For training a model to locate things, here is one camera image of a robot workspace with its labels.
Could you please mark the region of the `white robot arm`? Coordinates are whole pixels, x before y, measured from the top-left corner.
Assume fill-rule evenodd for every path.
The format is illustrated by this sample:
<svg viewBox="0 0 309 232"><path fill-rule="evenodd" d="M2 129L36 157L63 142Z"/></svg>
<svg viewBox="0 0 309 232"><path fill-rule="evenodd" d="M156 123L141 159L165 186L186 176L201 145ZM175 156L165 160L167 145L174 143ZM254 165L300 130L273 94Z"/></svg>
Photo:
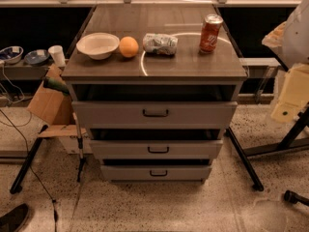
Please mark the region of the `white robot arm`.
<svg viewBox="0 0 309 232"><path fill-rule="evenodd" d="M301 3L263 39L288 68L270 117L288 123L309 102L309 0Z"/></svg>

